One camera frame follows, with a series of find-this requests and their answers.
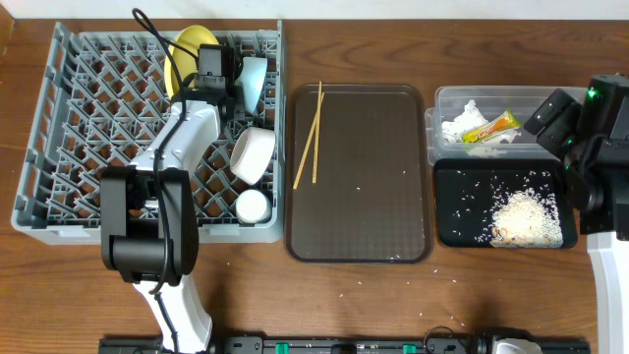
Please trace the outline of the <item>light blue bowl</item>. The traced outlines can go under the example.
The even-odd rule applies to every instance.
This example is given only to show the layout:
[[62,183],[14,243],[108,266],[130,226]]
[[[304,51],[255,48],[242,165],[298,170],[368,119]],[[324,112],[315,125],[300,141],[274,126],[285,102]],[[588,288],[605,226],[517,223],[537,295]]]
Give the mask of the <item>light blue bowl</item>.
[[244,107],[247,113],[254,114],[261,96],[267,68],[263,57],[244,57],[242,71],[236,85],[242,89]]

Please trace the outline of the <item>yellow plate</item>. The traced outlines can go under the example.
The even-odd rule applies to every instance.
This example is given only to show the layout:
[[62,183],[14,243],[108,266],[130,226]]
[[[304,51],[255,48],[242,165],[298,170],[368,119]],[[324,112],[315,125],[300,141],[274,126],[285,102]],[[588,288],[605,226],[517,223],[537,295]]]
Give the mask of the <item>yellow plate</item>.
[[[173,41],[195,55],[199,53],[202,44],[218,44],[218,40],[213,33],[209,29],[199,25],[182,29],[173,38]],[[175,61],[182,80],[197,71],[196,60],[193,56],[172,45],[168,46],[168,51]],[[172,98],[173,95],[179,91],[174,68],[168,58],[165,58],[164,64],[164,85],[168,98]]]

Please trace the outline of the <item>green orange snack wrapper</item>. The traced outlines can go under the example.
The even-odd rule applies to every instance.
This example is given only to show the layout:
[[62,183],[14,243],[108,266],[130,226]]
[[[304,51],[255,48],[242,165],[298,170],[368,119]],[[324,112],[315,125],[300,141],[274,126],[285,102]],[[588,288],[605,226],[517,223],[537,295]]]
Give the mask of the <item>green orange snack wrapper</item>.
[[465,144],[482,143],[504,132],[516,130],[519,127],[520,123],[511,111],[505,110],[494,120],[482,125],[479,128],[466,132],[462,136],[462,142]]

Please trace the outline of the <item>white tissue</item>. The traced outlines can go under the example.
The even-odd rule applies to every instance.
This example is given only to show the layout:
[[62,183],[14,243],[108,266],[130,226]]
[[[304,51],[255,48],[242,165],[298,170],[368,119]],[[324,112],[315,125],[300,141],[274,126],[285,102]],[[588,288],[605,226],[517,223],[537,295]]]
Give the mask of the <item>white tissue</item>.
[[473,157],[498,157],[504,155],[504,145],[511,145],[521,136],[521,125],[518,129],[504,132],[482,143],[465,144],[462,136],[471,130],[494,120],[503,112],[488,119],[482,113],[474,99],[470,99],[462,111],[451,120],[442,119],[440,123],[440,139],[446,149],[464,152]]

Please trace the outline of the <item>white pink bowl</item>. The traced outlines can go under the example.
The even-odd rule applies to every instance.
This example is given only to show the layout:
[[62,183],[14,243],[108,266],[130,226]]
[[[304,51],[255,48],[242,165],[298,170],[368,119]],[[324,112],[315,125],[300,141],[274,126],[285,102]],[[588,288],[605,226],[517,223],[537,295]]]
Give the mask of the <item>white pink bowl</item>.
[[254,185],[263,175],[275,149],[275,134],[263,128],[247,128],[234,145],[230,157],[232,173]]

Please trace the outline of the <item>small white green cup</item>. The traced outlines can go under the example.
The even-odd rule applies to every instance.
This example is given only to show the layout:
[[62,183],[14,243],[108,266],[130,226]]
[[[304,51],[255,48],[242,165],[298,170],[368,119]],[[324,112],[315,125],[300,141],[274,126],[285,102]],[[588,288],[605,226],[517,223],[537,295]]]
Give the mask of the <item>small white green cup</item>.
[[271,203],[262,192],[247,190],[237,198],[235,211],[243,224],[266,223],[271,218]]

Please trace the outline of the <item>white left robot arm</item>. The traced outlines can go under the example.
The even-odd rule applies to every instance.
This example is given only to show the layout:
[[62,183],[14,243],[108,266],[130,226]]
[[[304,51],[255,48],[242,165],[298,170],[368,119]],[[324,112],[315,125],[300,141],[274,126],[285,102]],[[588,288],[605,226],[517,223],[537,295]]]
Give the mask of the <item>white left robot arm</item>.
[[144,296],[170,353],[208,347],[212,321],[192,277],[200,236],[191,179],[234,116],[241,71],[229,46],[203,44],[198,55],[158,136],[130,164],[105,168],[99,187],[103,262]]

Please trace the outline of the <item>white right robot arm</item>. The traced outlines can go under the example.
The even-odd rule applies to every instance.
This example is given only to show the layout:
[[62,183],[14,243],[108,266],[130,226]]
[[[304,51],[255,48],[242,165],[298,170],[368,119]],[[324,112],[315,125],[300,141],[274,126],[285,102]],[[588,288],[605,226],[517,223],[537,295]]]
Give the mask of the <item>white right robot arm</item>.
[[591,77],[584,100],[556,89],[524,123],[557,157],[587,237],[600,353],[628,353],[628,78]]

